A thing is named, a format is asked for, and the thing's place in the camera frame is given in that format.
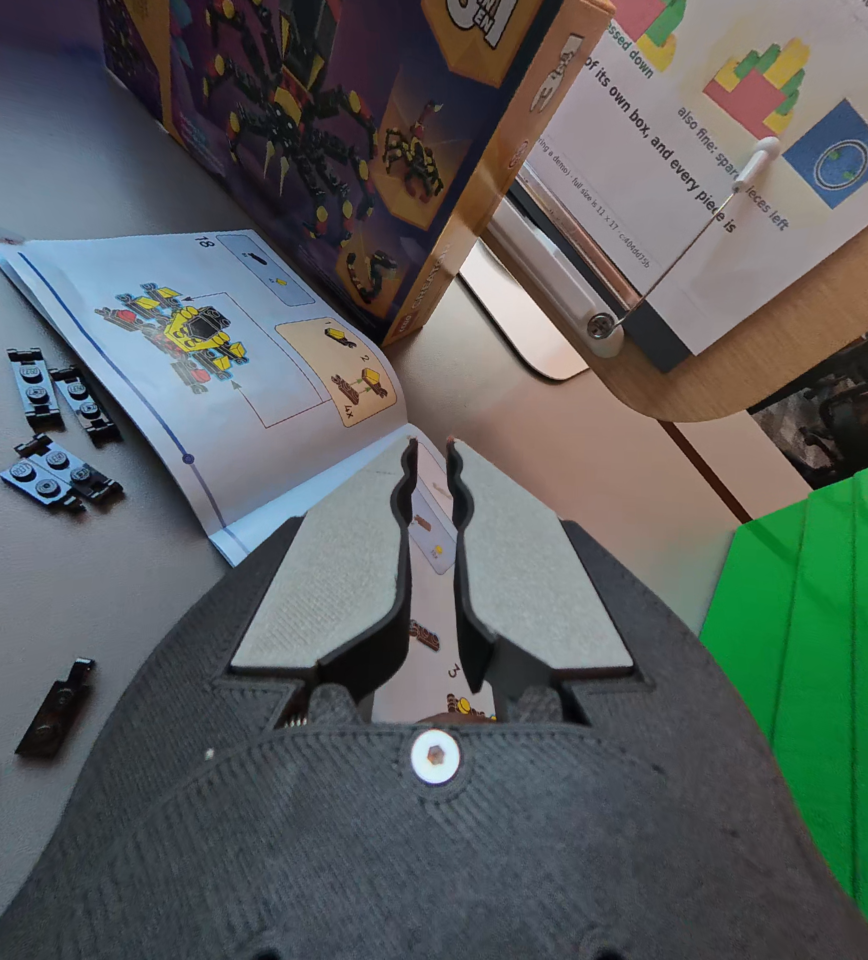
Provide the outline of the black backing board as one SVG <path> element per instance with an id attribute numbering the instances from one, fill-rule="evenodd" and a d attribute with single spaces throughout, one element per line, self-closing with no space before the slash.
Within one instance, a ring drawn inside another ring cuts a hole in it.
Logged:
<path id="1" fill-rule="evenodd" d="M 555 304 L 596 355 L 616 355 L 631 340 L 662 373 L 691 356 L 686 344 L 636 290 L 606 275 L 588 248 L 578 248 L 580 227 L 532 172 L 518 176 L 491 227 L 508 252 Z"/>

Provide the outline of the printed instruction sheet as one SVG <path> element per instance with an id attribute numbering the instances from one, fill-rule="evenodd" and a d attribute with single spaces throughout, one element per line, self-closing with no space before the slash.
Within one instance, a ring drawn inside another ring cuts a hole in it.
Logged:
<path id="1" fill-rule="evenodd" d="M 698 355 L 868 226 L 868 1 L 615 6 L 527 166 Z"/>

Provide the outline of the white stand base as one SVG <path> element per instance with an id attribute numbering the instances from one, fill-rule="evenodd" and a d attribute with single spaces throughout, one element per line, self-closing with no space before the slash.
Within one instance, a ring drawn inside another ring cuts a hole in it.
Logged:
<path id="1" fill-rule="evenodd" d="M 526 367 L 547 380 L 573 378 L 625 344 L 608 304 L 509 198 L 464 260 L 460 280 Z"/>

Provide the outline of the wooden document stand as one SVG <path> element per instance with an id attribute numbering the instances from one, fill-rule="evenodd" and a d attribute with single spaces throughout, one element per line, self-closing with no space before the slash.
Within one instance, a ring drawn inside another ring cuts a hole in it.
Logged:
<path id="1" fill-rule="evenodd" d="M 701 423 L 746 410 L 868 331 L 868 226 L 698 356 L 659 371 L 631 335 L 590 368 L 644 416 Z"/>

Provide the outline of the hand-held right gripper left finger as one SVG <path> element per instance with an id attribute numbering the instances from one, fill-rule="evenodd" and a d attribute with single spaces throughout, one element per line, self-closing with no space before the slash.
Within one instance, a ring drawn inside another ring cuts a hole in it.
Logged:
<path id="1" fill-rule="evenodd" d="M 260 600 L 229 668 L 338 685 L 360 702 L 408 652 L 408 528 L 417 440 L 391 444 L 313 506 Z"/>

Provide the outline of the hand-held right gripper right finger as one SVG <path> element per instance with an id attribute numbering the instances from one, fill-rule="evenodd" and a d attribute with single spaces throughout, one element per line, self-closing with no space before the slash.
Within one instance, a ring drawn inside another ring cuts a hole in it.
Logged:
<path id="1" fill-rule="evenodd" d="M 464 677 L 496 697 L 632 676 L 635 662 L 559 516 L 462 440 L 448 442 Z"/>

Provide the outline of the lego instruction booklet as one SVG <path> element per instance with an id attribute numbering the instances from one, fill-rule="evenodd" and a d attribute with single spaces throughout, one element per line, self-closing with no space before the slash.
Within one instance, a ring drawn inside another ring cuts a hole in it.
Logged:
<path id="1" fill-rule="evenodd" d="M 144 435 L 235 566 L 392 442 L 417 439 L 411 652 L 372 716 L 493 719 L 460 666 L 446 467 L 390 362 L 253 231 L 0 237 L 0 270 Z"/>

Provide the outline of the purple lego set box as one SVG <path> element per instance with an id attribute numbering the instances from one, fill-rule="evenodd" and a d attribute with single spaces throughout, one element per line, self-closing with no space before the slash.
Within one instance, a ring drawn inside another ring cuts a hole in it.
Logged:
<path id="1" fill-rule="evenodd" d="M 107 69 L 308 280 L 421 329 L 606 32 L 601 1 L 102 1 Z"/>

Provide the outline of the black lego plate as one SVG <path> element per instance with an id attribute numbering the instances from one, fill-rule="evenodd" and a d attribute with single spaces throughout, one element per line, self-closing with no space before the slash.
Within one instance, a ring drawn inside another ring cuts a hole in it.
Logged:
<path id="1" fill-rule="evenodd" d="M 33 436 L 14 447 L 18 456 L 31 460 L 66 483 L 82 499 L 97 504 L 119 498 L 122 485 L 69 452 L 46 434 Z"/>
<path id="2" fill-rule="evenodd" d="M 88 464 L 73 454 L 64 453 L 64 464 L 58 466 L 54 460 L 59 456 L 60 451 L 20 456 L 0 471 L 0 478 L 48 509 L 83 512 L 85 506 L 69 481 L 78 469 Z"/>
<path id="3" fill-rule="evenodd" d="M 39 348 L 7 349 L 23 416 L 35 433 L 64 429 L 53 381 Z"/>
<path id="4" fill-rule="evenodd" d="M 48 373 L 59 394 L 69 404 L 77 422 L 96 447 L 110 441 L 122 440 L 118 426 L 107 414 L 78 366 L 49 368 Z"/>
<path id="5" fill-rule="evenodd" d="M 91 693 L 88 680 L 95 667 L 94 659 L 78 657 L 67 677 L 54 681 L 15 747 L 16 755 L 45 761 L 57 755 Z"/>

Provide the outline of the green plastic bin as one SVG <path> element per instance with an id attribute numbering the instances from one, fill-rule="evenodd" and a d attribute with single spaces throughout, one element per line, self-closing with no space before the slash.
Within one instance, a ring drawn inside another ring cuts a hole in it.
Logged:
<path id="1" fill-rule="evenodd" d="M 868 919 L 868 468 L 736 530 L 701 642 Z"/>

